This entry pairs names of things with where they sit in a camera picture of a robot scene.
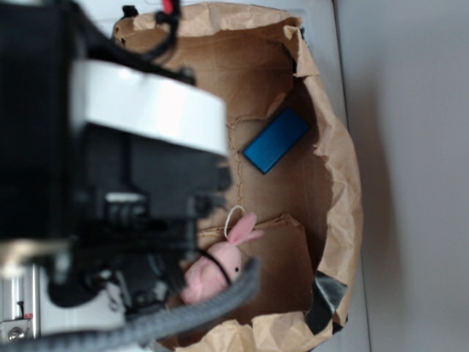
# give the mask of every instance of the brown paper bag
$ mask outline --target brown paper bag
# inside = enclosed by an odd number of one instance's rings
[[[363,223],[358,164],[299,25],[289,13],[264,7],[209,3],[182,9],[178,47],[165,65],[192,67],[198,87],[226,102],[234,179],[227,207],[258,214],[259,227],[269,230],[262,245],[243,250],[265,258],[263,272],[279,273],[263,275],[257,301],[233,313],[238,321],[225,321],[177,351],[308,351],[332,335],[333,322],[346,322]],[[128,50],[145,52],[166,33],[149,14],[121,20],[114,35]],[[262,175],[242,151],[286,106],[311,130]],[[202,245],[221,239],[226,215],[219,210],[201,221]],[[291,233],[298,244],[288,247]],[[271,258],[278,253],[294,260],[276,267]],[[291,285],[294,290],[286,288]],[[285,290],[269,294],[273,287]]]

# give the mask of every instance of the pink bunny toy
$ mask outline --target pink bunny toy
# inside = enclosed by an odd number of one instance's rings
[[[228,241],[216,243],[208,249],[208,253],[223,266],[232,281],[237,278],[241,271],[241,252],[237,245],[264,235],[263,230],[253,231],[256,220],[256,214],[245,214],[227,236],[225,227],[225,236]],[[185,281],[188,286],[181,293],[181,299],[186,304],[194,304],[212,298],[228,285],[220,268],[206,257],[199,258],[186,271]]]

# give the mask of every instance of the blue rectangular object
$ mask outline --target blue rectangular object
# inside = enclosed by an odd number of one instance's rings
[[[308,129],[309,125],[293,109],[286,108],[244,150],[244,155],[265,175]]]

